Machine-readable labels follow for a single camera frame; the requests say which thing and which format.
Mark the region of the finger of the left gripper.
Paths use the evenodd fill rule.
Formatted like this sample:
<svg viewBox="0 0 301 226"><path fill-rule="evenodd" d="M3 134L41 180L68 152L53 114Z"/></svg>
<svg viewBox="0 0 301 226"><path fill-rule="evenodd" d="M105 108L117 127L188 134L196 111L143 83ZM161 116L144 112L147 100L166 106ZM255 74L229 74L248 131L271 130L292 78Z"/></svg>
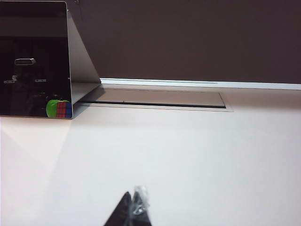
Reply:
<svg viewBox="0 0 301 226"><path fill-rule="evenodd" d="M129 207L132 203L131 195L125 192L119 203L111 213L104 226L127 226L129 220Z"/></svg>

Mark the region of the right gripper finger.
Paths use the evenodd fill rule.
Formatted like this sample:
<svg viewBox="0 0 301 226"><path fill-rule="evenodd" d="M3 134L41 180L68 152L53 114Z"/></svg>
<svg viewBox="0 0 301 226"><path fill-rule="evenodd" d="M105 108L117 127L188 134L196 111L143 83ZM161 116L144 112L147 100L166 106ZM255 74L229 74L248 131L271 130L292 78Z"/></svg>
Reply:
<svg viewBox="0 0 301 226"><path fill-rule="evenodd" d="M149 196L144 186L136 186L132 196L131 225L151 226L149 217Z"/></svg>

